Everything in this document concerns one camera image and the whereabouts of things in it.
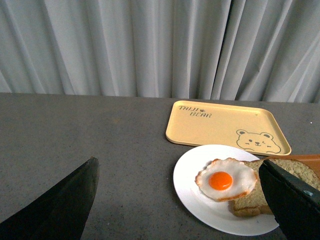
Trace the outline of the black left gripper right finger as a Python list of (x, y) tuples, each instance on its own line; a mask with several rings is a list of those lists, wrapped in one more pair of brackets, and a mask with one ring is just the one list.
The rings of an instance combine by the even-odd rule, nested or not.
[(320, 191), (282, 167), (263, 160), (261, 188), (276, 222), (288, 240), (320, 238)]

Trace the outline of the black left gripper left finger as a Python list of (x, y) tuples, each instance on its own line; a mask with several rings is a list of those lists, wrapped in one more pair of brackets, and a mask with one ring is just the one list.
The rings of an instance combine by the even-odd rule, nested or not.
[(98, 188), (92, 157), (29, 205), (0, 224), (2, 240), (79, 240)]

